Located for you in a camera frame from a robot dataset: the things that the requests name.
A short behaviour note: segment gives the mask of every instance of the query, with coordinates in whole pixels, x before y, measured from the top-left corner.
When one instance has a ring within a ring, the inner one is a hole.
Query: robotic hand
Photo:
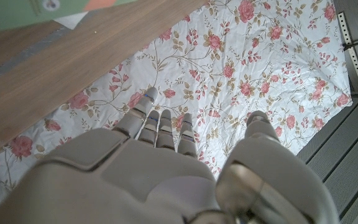
[[[265,113],[251,114],[215,181],[196,159],[191,115],[176,153],[170,112],[147,116],[156,97],[147,90],[112,131],[52,151],[2,203],[0,223],[339,223],[326,187]]]

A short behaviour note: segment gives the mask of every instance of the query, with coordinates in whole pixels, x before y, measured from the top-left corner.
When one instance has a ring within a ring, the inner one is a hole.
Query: perforated metal strip
[[[339,13],[338,18],[339,18],[339,25],[341,26],[342,36],[343,36],[343,38],[345,40],[345,43],[347,45],[351,45],[352,44],[352,39],[350,37],[350,33],[349,33],[349,29],[348,29],[347,24],[346,24],[346,19],[345,19],[344,13],[343,12]],[[351,56],[353,66],[354,66],[354,69],[356,70],[357,77],[358,77],[358,58],[357,58],[357,55],[356,55],[356,51],[354,50],[354,47],[349,48],[348,52],[349,52],[349,54]]]

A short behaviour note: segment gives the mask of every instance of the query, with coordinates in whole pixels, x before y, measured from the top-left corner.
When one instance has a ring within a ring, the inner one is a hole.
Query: floral bedsheet
[[[250,112],[265,111],[297,154],[352,104],[331,0],[210,1],[1,148],[0,202],[38,159],[111,129],[150,86],[154,109],[172,112],[175,142],[193,114],[198,159],[215,176]]]

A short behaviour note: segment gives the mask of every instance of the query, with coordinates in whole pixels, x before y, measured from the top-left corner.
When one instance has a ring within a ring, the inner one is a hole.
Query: book
[[[136,0],[0,0],[0,30],[134,1]]]

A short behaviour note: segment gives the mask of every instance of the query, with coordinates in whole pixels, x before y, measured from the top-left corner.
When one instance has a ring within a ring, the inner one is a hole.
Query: wooden table
[[[1,75],[0,147],[207,1],[138,0],[101,9]],[[57,28],[49,22],[0,33],[0,64]]]

